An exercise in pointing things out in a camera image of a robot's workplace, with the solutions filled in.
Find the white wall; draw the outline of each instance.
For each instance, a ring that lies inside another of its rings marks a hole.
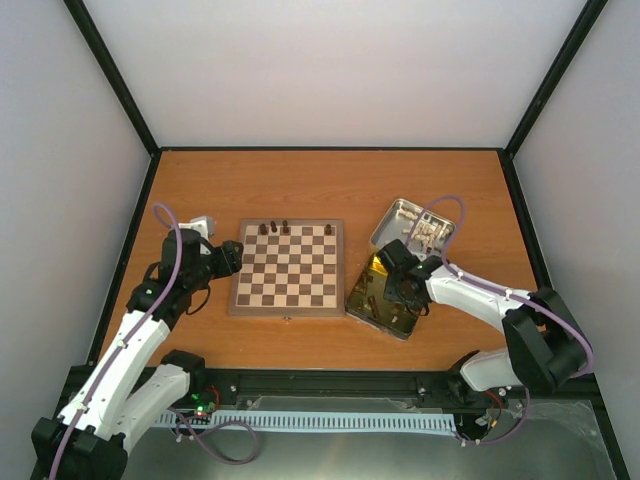
[[[148,157],[63,2],[0,2],[0,475],[86,359]]]
[[[161,145],[507,144],[585,0],[87,0]]]
[[[609,2],[515,164],[555,286],[593,343],[640,478],[640,4]]]

